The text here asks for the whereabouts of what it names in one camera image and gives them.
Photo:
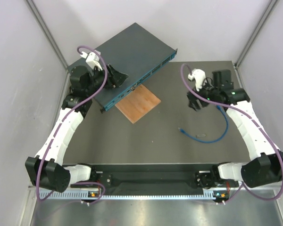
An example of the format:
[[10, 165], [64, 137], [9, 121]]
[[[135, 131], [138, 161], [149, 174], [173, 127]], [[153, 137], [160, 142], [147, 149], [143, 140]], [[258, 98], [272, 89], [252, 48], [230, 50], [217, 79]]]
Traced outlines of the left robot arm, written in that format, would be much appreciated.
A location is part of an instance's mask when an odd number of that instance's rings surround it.
[[98, 176], [91, 165], [64, 167], [63, 159], [76, 129], [92, 105], [92, 97], [102, 89], [119, 88], [128, 77], [111, 65], [105, 69], [83, 65], [71, 69], [70, 91], [62, 103], [58, 120], [43, 147], [25, 161], [29, 178], [37, 189], [62, 193], [77, 182], [82, 181], [89, 187], [97, 183]]

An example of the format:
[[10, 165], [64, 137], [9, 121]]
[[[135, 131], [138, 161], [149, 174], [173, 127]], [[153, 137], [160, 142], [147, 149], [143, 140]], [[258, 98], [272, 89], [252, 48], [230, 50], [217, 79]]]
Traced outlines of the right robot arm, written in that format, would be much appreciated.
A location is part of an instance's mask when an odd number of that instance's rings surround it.
[[221, 163], [213, 166], [211, 182], [222, 186], [228, 179], [243, 182], [254, 188], [280, 182], [283, 179], [283, 152], [270, 140], [243, 88], [235, 88], [230, 70], [214, 71], [208, 78], [201, 69], [188, 74], [195, 81], [187, 93], [189, 107], [197, 111], [216, 102], [237, 127], [249, 153], [248, 163]]

